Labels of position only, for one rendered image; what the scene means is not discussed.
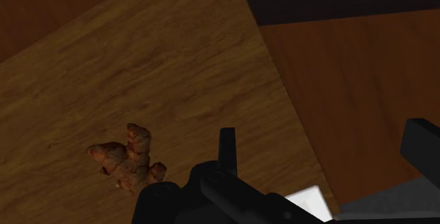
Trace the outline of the brown ginger root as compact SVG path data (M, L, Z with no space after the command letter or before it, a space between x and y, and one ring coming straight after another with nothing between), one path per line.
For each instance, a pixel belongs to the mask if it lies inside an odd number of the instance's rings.
M106 142L90 145L86 153L100 166L100 173L116 179L116 186L137 196L148 185L162 182L167 167L150 163L151 132L135 123L126 125L127 143Z

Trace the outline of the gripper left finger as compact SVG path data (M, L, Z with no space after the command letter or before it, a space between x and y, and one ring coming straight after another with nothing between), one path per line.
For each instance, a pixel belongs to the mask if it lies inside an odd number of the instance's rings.
M237 176L236 135L219 133L215 161L197 164L184 187L173 182L145 187L131 224L323 224L276 193L263 194Z

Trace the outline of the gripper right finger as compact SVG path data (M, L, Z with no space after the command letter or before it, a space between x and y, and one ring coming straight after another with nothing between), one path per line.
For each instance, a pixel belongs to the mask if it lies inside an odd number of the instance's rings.
M401 156L440 189L440 127L424 118L405 122Z

